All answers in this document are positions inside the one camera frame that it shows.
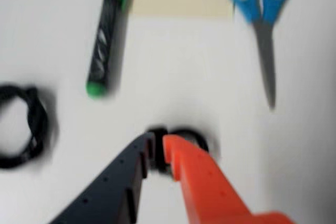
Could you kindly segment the dark navy gripper finger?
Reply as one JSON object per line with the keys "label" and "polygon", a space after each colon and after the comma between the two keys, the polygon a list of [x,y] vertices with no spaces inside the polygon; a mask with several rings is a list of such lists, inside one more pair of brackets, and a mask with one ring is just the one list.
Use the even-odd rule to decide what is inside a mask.
{"label": "dark navy gripper finger", "polygon": [[136,223],[142,181],[154,159],[154,133],[138,136],[52,223]]}

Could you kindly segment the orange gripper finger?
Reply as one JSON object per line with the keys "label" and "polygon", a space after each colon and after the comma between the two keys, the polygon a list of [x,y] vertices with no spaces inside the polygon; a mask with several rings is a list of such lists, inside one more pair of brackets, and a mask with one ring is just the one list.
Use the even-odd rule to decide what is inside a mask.
{"label": "orange gripper finger", "polygon": [[280,212],[252,213],[208,152],[178,135],[163,138],[190,223],[292,223]]}

